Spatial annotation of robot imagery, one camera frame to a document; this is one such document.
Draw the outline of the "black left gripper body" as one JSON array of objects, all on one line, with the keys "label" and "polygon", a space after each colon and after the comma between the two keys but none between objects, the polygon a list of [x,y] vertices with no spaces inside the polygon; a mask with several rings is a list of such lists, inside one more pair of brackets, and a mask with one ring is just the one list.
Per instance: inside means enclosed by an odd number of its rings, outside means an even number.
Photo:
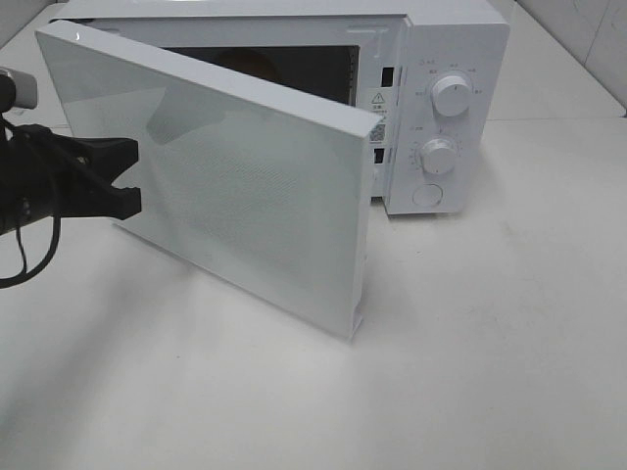
[{"label": "black left gripper body", "polygon": [[39,124],[1,126],[1,233],[46,217],[101,215],[99,138],[69,137]]}]

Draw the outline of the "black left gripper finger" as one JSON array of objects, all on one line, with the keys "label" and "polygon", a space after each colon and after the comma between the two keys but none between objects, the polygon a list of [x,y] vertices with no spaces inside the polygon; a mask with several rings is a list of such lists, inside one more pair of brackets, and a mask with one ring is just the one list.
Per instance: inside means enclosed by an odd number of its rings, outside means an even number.
[{"label": "black left gripper finger", "polygon": [[74,158],[82,161],[72,184],[83,189],[111,188],[139,160],[138,143],[130,138],[74,138]]},{"label": "black left gripper finger", "polygon": [[142,210],[139,188],[74,187],[63,198],[63,217],[126,220]]}]

